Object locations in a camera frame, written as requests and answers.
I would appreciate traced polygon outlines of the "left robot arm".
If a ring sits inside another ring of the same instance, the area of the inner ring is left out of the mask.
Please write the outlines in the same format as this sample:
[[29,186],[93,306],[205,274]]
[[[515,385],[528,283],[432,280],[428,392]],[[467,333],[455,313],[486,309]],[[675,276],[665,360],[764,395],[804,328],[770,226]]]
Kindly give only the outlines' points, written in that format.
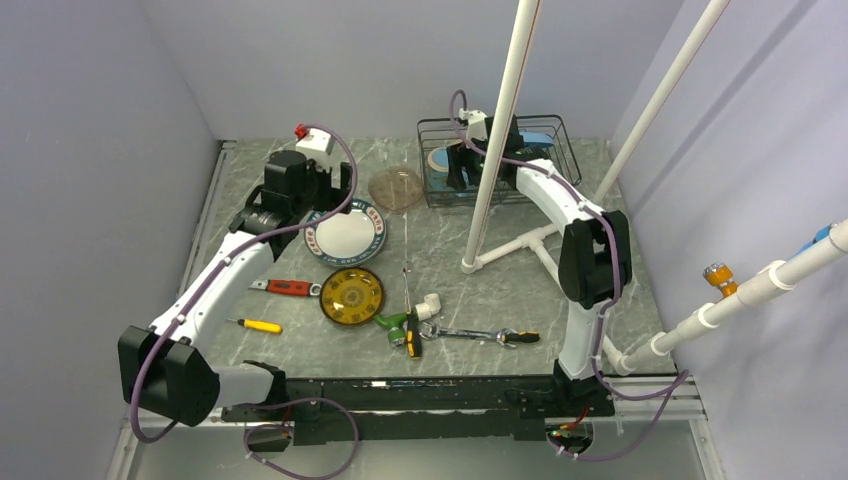
[[263,362],[214,366],[203,351],[249,286],[282,255],[299,231],[351,209],[359,180],[349,155],[334,166],[317,154],[282,150],[265,165],[264,180],[247,196],[210,263],[164,313],[118,340],[124,399],[134,434],[144,443],[139,413],[170,426],[196,426],[220,407],[250,408],[272,420],[287,406],[286,374]]

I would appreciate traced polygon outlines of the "blue plate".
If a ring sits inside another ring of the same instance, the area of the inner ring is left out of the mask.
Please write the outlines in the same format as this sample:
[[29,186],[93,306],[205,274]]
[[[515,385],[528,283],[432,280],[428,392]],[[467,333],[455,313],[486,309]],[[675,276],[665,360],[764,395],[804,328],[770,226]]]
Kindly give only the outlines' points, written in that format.
[[522,130],[520,131],[524,145],[528,148],[549,149],[554,145],[553,138],[545,133]]

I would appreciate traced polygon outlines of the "blue butterfly mug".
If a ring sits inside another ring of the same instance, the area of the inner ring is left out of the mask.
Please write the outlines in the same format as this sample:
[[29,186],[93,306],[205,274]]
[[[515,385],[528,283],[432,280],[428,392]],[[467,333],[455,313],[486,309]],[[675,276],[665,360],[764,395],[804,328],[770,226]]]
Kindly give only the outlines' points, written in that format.
[[448,185],[450,165],[447,147],[437,147],[427,154],[424,171],[424,187],[427,194],[460,194],[460,191]]

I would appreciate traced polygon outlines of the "white pvc elbow fitting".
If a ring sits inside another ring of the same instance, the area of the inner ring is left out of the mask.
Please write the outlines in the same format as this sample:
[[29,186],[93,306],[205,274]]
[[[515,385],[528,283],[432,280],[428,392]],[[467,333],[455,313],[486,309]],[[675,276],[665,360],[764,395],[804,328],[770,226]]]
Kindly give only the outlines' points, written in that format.
[[420,321],[437,317],[441,311],[441,300],[437,293],[427,294],[414,306],[414,313]]

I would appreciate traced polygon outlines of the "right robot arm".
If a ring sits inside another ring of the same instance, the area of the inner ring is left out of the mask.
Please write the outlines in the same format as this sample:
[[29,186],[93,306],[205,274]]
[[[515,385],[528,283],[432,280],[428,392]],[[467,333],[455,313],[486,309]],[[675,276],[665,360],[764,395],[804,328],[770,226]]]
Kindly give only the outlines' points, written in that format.
[[561,235],[558,261],[547,268],[568,299],[566,336],[557,366],[566,376],[551,388],[557,411],[574,415],[590,399],[582,381],[600,367],[604,322],[632,278],[629,223],[569,183],[545,158],[503,158],[498,176],[528,198]]

